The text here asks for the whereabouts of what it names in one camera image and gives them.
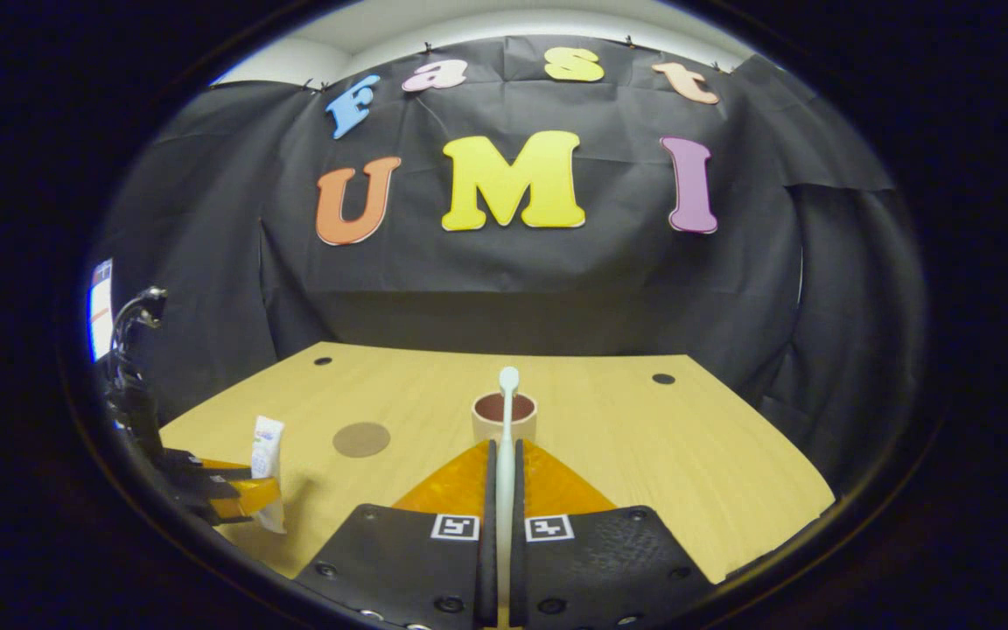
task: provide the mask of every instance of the cup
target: cup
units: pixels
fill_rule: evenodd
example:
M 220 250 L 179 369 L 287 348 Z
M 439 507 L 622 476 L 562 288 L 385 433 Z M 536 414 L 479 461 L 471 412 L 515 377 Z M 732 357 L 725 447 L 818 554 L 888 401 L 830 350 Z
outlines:
M 512 439 L 535 440 L 535 414 L 539 404 L 534 398 L 516 394 L 512 398 Z M 482 394 L 473 401 L 473 439 L 481 444 L 496 439 L 500 444 L 504 433 L 504 394 L 499 391 Z

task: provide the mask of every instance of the table surface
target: table surface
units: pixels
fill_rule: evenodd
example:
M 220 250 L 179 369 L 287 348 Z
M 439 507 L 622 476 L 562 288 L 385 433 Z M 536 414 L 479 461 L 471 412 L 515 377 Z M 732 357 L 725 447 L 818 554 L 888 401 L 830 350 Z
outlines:
M 333 361 L 317 366 L 316 359 Z M 832 505 L 823 476 L 756 410 L 686 355 L 466 355 L 322 342 L 165 425 L 165 447 L 250 462 L 255 416 L 285 423 L 286 534 L 224 537 L 292 579 L 361 503 L 389 506 L 474 446 L 473 399 L 501 368 L 539 404 L 534 442 L 619 507 L 659 512 L 713 583 L 787 541 Z M 652 375 L 674 376 L 660 384 Z M 379 422 L 391 443 L 348 458 L 333 435 Z

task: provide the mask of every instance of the orange letter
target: orange letter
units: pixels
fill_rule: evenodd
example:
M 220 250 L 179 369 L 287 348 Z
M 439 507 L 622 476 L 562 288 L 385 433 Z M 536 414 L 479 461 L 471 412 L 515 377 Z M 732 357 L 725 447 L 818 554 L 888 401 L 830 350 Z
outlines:
M 706 81 L 706 79 L 700 73 L 684 69 L 682 64 L 655 64 L 652 70 L 667 76 L 667 81 L 671 83 L 672 88 L 675 88 L 675 92 L 679 92 L 680 95 L 686 96 L 687 99 L 696 101 L 696 103 L 713 105 L 718 102 L 717 95 L 704 92 L 697 84 L 698 81 Z
M 359 243 L 372 235 L 383 223 L 388 212 L 388 186 L 391 171 L 399 166 L 401 159 L 396 156 L 374 159 L 364 166 L 368 175 L 368 200 L 364 203 L 364 215 L 355 221 L 341 219 L 345 203 L 345 184 L 356 174 L 354 168 L 331 170 L 317 180 L 317 238 L 331 246 Z

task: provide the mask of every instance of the black backdrop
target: black backdrop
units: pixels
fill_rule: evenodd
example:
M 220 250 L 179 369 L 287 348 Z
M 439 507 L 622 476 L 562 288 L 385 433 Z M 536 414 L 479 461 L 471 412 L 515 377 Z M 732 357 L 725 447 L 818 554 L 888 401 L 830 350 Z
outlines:
M 1008 4 L 732 6 L 772 30 L 698 9 L 832 92 L 913 200 L 937 321 L 925 394 L 950 410 L 879 517 L 729 626 L 1008 627 Z M 121 169 L 187 97 L 157 93 L 267 15 L 0 3 L 0 627 L 292 627 L 180 553 L 101 474 L 51 334 L 76 307 L 53 288 L 79 278 Z M 192 76 L 207 83 L 243 51 Z
M 555 46 L 597 53 L 598 83 L 543 71 Z M 421 65 L 468 60 L 459 87 L 405 95 Z M 677 95 L 653 64 L 707 77 Z M 377 75 L 368 118 L 340 140 L 326 105 Z M 533 133 L 577 133 L 578 229 L 519 220 L 446 232 L 448 141 L 489 136 L 509 161 Z M 676 232 L 661 136 L 711 149 L 712 235 Z M 316 180 L 395 155 L 369 239 L 313 230 Z M 823 97 L 763 56 L 733 73 L 583 36 L 507 36 L 383 64 L 324 93 L 278 83 L 207 90 L 129 172 L 93 262 L 116 302 L 170 291 L 140 335 L 163 421 L 320 340 L 519 355 L 687 354 L 796 444 L 837 492 L 904 429 L 924 356 L 923 269 L 910 210 Z

